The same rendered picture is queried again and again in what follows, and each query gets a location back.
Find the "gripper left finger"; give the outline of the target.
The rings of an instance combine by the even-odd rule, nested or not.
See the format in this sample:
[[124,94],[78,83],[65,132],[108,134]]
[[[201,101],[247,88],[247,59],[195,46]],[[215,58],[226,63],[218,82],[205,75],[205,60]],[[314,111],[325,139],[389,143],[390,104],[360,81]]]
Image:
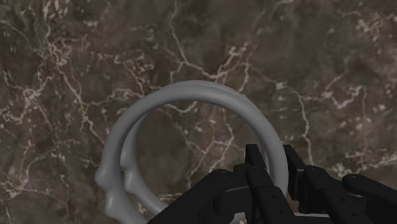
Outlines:
[[295,217],[255,144],[246,145],[243,164],[212,171],[148,224],[231,224],[237,213],[249,224],[287,224]]

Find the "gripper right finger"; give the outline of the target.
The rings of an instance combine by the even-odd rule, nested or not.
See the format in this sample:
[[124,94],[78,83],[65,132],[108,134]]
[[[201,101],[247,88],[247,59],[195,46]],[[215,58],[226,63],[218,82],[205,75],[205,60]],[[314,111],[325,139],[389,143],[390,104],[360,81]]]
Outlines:
[[292,146],[285,144],[284,150],[288,192],[308,215],[306,224],[397,224],[397,190],[355,173],[339,181],[323,168],[304,164]]

